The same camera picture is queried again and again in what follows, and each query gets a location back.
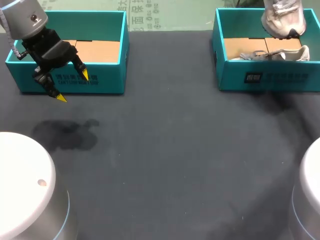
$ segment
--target white cap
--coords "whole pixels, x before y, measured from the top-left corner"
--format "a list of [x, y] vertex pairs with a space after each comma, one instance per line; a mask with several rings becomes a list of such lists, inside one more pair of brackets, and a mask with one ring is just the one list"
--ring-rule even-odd
[[26, 230], [48, 205], [56, 183], [49, 153], [33, 139], [0, 132], [0, 240]]
[[320, 138], [309, 147], [303, 157], [300, 182], [305, 196], [320, 215]]

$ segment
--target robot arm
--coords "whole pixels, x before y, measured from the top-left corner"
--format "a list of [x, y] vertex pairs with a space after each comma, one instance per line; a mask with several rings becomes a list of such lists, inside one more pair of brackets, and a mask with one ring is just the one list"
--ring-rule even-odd
[[[77, 49], [61, 40], [56, 31], [46, 28], [48, 16], [38, 0], [0, 0], [0, 19], [13, 53], [19, 60], [30, 54], [38, 65], [32, 77], [50, 97], [66, 102], [55, 88], [50, 71], [69, 62], [84, 80], [89, 80]], [[16, 49], [14, 40], [22, 40], [24, 52]]]

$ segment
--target yellow fingertip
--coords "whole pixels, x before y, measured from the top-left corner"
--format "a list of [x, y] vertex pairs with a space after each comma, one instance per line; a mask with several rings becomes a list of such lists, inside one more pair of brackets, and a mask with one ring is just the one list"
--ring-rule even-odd
[[67, 100], [65, 99], [65, 97], [64, 96], [62, 96], [62, 94], [60, 93], [58, 96], [56, 96], [56, 99], [58, 99], [58, 100], [60, 100], [60, 101], [62, 101], [62, 102], [67, 102]]
[[88, 70], [87, 69], [83, 70], [82, 74], [85, 77], [85, 79], [89, 81]]

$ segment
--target cardboard box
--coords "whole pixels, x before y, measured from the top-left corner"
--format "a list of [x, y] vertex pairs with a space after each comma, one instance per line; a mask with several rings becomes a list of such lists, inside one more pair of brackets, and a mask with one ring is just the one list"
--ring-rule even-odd
[[[47, 11], [47, 28], [78, 50], [86, 64], [89, 82], [81, 79], [73, 64], [51, 72], [55, 87], [61, 93], [123, 94], [125, 91], [129, 32], [125, 11]], [[16, 41], [19, 51], [24, 51]], [[28, 55], [19, 61], [9, 53], [6, 61], [16, 84], [23, 93], [44, 93], [32, 74], [37, 67]]]
[[271, 53], [281, 49], [300, 49], [302, 47], [299, 39], [275, 39], [275, 38], [224, 38], [226, 57], [228, 60], [239, 58], [240, 54], [257, 55]]
[[[307, 29], [300, 40], [272, 39], [262, 27], [263, 13], [263, 8], [217, 8], [212, 48], [219, 89], [250, 92], [319, 92], [320, 24], [315, 12], [312, 9], [304, 10]], [[307, 45], [310, 49], [310, 61], [231, 60], [231, 57], [241, 51], [252, 53], [252, 50], [262, 50], [262, 39], [270, 52], [298, 49], [301, 45]]]

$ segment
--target shoe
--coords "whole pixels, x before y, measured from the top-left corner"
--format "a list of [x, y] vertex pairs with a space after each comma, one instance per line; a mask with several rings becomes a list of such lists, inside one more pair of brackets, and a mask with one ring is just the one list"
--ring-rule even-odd
[[263, 0], [265, 11], [261, 22], [274, 38], [298, 38], [306, 31], [302, 0]]
[[254, 51], [253, 53], [241, 53], [240, 57], [232, 60], [251, 60], [251, 61], [310, 61], [310, 51], [304, 45], [297, 50], [281, 49], [274, 52]]

